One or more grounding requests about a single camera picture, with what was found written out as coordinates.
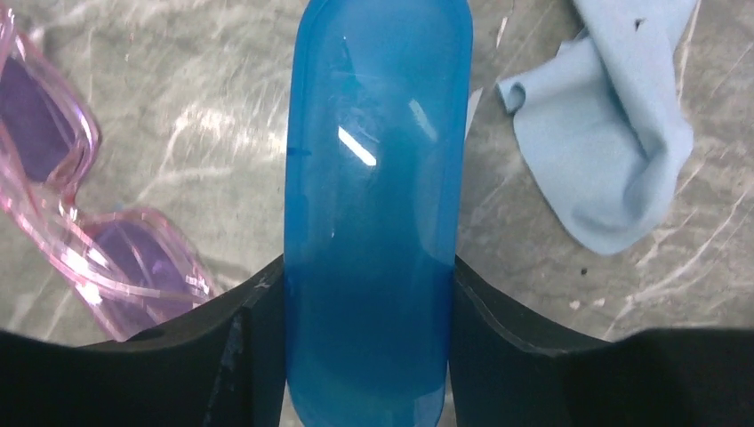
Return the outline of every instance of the sunglasses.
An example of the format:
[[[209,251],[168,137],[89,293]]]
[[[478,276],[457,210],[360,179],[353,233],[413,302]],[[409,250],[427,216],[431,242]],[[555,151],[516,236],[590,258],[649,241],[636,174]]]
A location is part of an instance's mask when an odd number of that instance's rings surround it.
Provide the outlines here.
[[[76,191],[100,132],[65,79],[0,4],[0,205],[117,341],[220,292],[197,252],[149,208],[85,214]]]

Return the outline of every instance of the light blue cloth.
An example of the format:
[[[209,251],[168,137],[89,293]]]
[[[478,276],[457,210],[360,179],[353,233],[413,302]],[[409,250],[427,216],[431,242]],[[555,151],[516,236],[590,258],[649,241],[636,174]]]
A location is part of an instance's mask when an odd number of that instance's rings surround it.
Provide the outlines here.
[[[616,254],[663,221],[694,145],[673,51],[696,0],[574,3],[585,31],[498,89],[558,219],[588,249]]]

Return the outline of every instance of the pink frame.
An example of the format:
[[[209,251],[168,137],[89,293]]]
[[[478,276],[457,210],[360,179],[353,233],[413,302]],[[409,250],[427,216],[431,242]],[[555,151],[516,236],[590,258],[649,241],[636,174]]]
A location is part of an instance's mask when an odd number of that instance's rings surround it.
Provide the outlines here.
[[[97,298],[129,302],[134,310],[147,312],[155,325],[169,320],[159,310],[150,310],[156,300],[209,301],[220,292],[197,252],[164,215],[150,208],[86,215],[76,207],[76,191],[89,172],[100,146],[100,131],[92,113],[76,96],[65,79],[44,56],[16,30],[12,11],[0,4],[0,70],[8,58],[24,65],[47,91],[74,131],[70,153],[44,184],[28,181],[15,143],[0,120],[0,206],[36,243],[50,263],[62,273],[111,337],[124,341],[140,331],[119,326],[109,318]],[[90,236],[113,221],[140,225],[162,247],[186,280],[190,294],[171,293],[135,286],[104,256]]]

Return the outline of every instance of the gray marble surface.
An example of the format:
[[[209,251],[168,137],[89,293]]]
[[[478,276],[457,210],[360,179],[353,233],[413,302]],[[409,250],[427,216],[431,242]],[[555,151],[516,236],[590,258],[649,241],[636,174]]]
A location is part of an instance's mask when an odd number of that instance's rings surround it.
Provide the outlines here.
[[[99,119],[103,147],[81,206],[165,211],[225,286],[282,251],[290,67],[306,0],[6,2]],[[650,326],[754,326],[754,2],[702,0],[677,51],[694,153],[667,221],[610,258],[560,227],[493,91],[578,31],[573,7],[470,3],[472,87],[485,93],[467,141],[461,257],[542,315],[609,340]],[[104,339],[4,216],[0,248],[0,326],[69,345]],[[286,413],[281,425],[296,425]],[[454,425],[452,405],[442,425]]]

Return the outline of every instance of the table surface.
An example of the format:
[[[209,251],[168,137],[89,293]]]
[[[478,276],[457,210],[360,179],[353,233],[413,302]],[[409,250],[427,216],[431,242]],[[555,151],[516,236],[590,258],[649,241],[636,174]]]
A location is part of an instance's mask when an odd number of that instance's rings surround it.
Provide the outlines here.
[[[163,210],[226,287],[282,252],[290,67],[305,0],[6,2],[99,120],[103,146],[81,206]],[[667,221],[608,258],[559,225],[493,89],[551,58],[579,30],[577,14],[567,0],[470,5],[472,89],[485,92],[466,145],[460,256],[533,310],[608,340],[650,326],[754,326],[754,2],[702,0],[694,14],[676,53],[694,153]],[[0,248],[0,326],[70,345],[105,338],[4,215]],[[442,425],[454,425],[448,408]]]

